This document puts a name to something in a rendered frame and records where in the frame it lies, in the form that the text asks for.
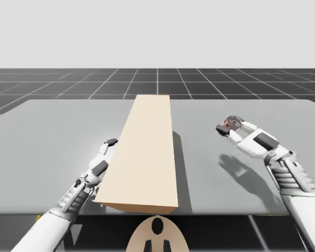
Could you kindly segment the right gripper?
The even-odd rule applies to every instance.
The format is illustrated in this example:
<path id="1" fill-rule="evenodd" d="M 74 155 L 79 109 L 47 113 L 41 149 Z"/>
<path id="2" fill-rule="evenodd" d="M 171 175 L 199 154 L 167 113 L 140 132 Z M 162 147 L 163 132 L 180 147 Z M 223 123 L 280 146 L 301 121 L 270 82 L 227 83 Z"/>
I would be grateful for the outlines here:
<path id="1" fill-rule="evenodd" d="M 237 143 L 237 148 L 251 157 L 265 158 L 269 154 L 275 158 L 281 158 L 289 154 L 289 150 L 283 147 L 274 136 L 247 121 L 242 121 L 240 128 L 236 131 L 225 125 L 217 125 L 216 131 L 221 136 Z"/>

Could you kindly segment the red and white can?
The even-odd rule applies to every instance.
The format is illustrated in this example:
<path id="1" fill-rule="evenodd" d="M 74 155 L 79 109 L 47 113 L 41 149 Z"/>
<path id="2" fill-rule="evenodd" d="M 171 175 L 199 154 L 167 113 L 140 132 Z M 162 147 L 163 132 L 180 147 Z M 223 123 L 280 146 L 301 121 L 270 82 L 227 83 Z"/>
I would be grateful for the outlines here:
<path id="1" fill-rule="evenodd" d="M 241 117 L 238 117 L 236 115 L 230 115 L 224 120 L 223 125 L 232 130 L 238 130 L 243 126 L 244 121 L 245 120 L 242 119 Z"/>

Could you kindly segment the tan robot part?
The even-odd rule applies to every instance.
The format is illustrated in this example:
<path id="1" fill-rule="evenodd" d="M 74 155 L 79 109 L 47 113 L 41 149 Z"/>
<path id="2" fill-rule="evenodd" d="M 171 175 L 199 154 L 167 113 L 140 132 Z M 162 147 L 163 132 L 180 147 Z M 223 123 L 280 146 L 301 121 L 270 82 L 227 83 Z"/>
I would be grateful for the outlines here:
<path id="1" fill-rule="evenodd" d="M 190 252 L 180 229 L 170 219 L 153 216 L 133 232 L 125 252 Z"/>

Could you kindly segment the tall board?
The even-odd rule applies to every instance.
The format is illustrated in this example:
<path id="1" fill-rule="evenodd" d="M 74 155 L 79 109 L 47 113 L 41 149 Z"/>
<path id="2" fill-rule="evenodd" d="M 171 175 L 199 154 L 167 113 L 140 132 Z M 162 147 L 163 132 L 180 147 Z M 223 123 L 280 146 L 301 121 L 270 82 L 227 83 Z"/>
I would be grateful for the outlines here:
<path id="1" fill-rule="evenodd" d="M 168 95 L 136 97 L 94 202 L 135 213 L 178 208 Z"/>

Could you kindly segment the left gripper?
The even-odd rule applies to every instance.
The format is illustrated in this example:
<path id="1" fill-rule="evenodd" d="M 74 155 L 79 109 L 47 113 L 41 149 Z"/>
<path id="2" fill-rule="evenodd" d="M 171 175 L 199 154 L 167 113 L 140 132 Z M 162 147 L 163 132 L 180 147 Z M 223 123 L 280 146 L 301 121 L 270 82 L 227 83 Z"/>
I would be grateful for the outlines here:
<path id="1" fill-rule="evenodd" d="M 99 154 L 90 162 L 88 169 L 88 182 L 98 184 L 101 179 L 99 176 L 106 171 L 111 161 L 111 156 L 107 155 L 110 147 L 118 143 L 118 139 L 107 140 L 99 149 Z"/>

